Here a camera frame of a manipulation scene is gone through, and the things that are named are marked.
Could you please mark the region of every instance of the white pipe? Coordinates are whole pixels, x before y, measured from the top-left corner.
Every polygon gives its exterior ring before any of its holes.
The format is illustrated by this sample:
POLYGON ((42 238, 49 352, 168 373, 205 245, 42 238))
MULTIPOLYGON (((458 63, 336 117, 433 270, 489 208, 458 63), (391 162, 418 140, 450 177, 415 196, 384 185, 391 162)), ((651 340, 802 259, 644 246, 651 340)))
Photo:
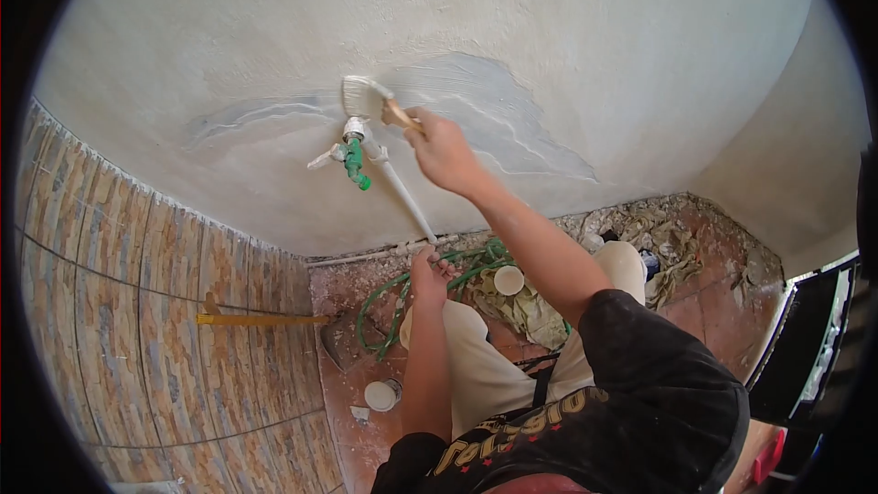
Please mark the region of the white pipe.
MULTIPOLYGON (((351 117, 348 119, 348 122, 350 123, 356 118, 357 117, 351 117)), ((390 184, 396 189, 396 192, 400 195, 403 202, 406 203, 406 206, 408 206, 408 209, 414 216, 414 220, 418 222, 418 225, 421 226, 424 234, 427 235, 427 240, 430 243, 434 243, 436 241, 436 236, 433 235, 433 230, 427 223, 427 218, 424 217, 424 213, 421 212, 421 209, 418 207, 418 203, 414 201, 412 194, 408 192, 406 186, 403 185, 400 176, 396 175, 396 171, 393 170, 393 166, 390 164, 390 158, 387 156, 387 148, 379 145, 379 143, 375 141, 375 138, 372 137, 371 130, 369 130, 369 127, 366 126, 365 123, 362 123, 361 131, 364 136, 360 146, 366 151, 366 156, 369 157, 372 164, 381 168, 381 171, 387 176, 387 180, 390 181, 390 184)))
MULTIPOLYGON (((440 236, 435 244, 437 246, 447 245, 448 243, 457 242, 460 239, 459 235, 445 235, 440 236)), ((367 259, 376 259, 376 258, 387 258, 389 256, 404 256, 406 254, 414 253, 417 250, 422 249, 428 243, 426 240, 419 240, 411 243, 400 243, 398 246, 390 248, 389 250, 380 250, 378 252, 370 252, 368 254, 360 254, 358 256, 348 256, 347 258, 331 258, 324 259, 323 261, 309 261, 305 263, 305 267, 308 269, 311 268, 322 268, 324 266, 337 266, 345 263, 354 263, 356 261, 365 261, 367 259)))
POLYGON ((396 192, 400 194, 400 197, 402 197, 402 200, 405 201, 408 209, 411 210, 412 215, 414 216, 414 220, 418 222, 418 225, 421 226, 424 234, 427 235, 427 240, 431 243, 434 243, 436 241, 436 236, 433 235, 433 230, 427 223, 427 218, 424 217, 423 212, 421 212, 421 209, 418 208, 418 203, 416 203, 414 199, 412 199, 412 194, 408 192, 406 186, 402 184, 400 176, 396 175, 396 171, 393 170, 393 166, 391 166, 389 161, 382 162, 379 166, 381 168, 381 172, 385 173, 387 179, 390 180, 390 184, 393 186, 394 189, 396 189, 396 192))

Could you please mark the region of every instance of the wrist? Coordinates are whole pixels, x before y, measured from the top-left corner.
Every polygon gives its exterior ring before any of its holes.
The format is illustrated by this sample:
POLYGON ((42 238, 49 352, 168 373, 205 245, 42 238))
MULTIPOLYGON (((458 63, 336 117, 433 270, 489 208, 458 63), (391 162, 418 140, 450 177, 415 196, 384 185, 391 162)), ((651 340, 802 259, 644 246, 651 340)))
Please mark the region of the wrist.
POLYGON ((487 170, 479 168, 478 172, 470 177, 470 183, 459 194, 478 206, 492 195, 496 195, 498 189, 503 189, 499 182, 487 170))
POLYGON ((415 297, 412 302, 412 309, 418 310, 419 313, 439 314, 445 306, 445 300, 448 299, 445 294, 436 296, 415 297))

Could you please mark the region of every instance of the red tile floor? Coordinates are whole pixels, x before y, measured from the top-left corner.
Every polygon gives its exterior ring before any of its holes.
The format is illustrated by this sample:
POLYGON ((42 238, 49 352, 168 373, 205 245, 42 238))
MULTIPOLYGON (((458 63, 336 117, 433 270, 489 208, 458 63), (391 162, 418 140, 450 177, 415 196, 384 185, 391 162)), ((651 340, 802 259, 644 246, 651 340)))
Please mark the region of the red tile floor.
MULTIPOLYGON (((751 279, 755 277, 759 281, 735 287, 746 266, 748 250, 759 247, 758 241, 701 199, 692 198, 677 213, 691 232, 698 233, 699 259, 704 268, 678 286, 671 300, 657 313, 702 340, 720 362, 745 381, 756 364, 783 291, 780 260, 771 252, 763 252, 767 257, 762 270, 750 274, 751 279)), ((473 236, 467 237, 457 244, 464 244, 473 236)), ((487 235, 475 237, 484 240, 487 235)), ((333 315, 343 309, 358 310, 371 291, 406 269, 404 257, 313 268, 311 291, 315 313, 333 315)), ((379 329, 386 331, 389 326, 395 302, 396 295, 385 295, 369 310, 379 329)), ((506 324, 492 319, 487 319, 487 323, 492 344, 511 361, 547 353, 506 324)), ((367 406, 363 392, 371 381, 389 377, 402 381, 406 350, 397 344, 382 362, 369 358, 347 372, 335 366, 322 346, 318 354, 327 415, 340 453, 348 494, 368 492, 377 467, 386 461, 390 446, 401 436, 400 409, 397 406, 389 412, 372 411, 366 422, 359 423, 350 407, 367 406)), ((748 443, 756 446, 758 452, 774 430, 753 423, 751 429, 755 437, 748 443)), ((736 475, 730 479, 730 491, 743 489, 749 468, 749 464, 741 462, 736 475)))

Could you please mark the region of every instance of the paintbrush handle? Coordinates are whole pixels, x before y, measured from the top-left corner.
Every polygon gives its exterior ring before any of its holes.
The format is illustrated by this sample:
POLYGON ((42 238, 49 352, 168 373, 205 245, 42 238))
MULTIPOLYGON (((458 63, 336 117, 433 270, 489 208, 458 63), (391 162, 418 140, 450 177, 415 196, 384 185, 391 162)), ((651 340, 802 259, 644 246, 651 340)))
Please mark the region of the paintbrush handle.
POLYGON ((421 123, 407 115, 406 111, 394 99, 385 100, 384 107, 381 109, 381 122, 384 124, 396 124, 402 128, 411 128, 422 134, 426 133, 421 123))

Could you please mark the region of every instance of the person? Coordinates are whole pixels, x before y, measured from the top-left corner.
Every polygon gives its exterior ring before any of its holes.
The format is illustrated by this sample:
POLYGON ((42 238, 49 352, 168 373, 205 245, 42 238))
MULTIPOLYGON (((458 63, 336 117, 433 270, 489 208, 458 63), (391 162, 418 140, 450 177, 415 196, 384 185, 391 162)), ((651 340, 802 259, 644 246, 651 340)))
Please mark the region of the person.
POLYGON ((454 266, 421 250, 400 334, 403 436, 372 492, 719 492, 744 444, 747 392, 643 306, 637 250, 616 241, 591 256, 505 190, 457 124, 407 113, 424 127, 405 131, 424 175, 478 208, 574 331, 541 394, 487 342, 477 311, 447 298, 454 266))

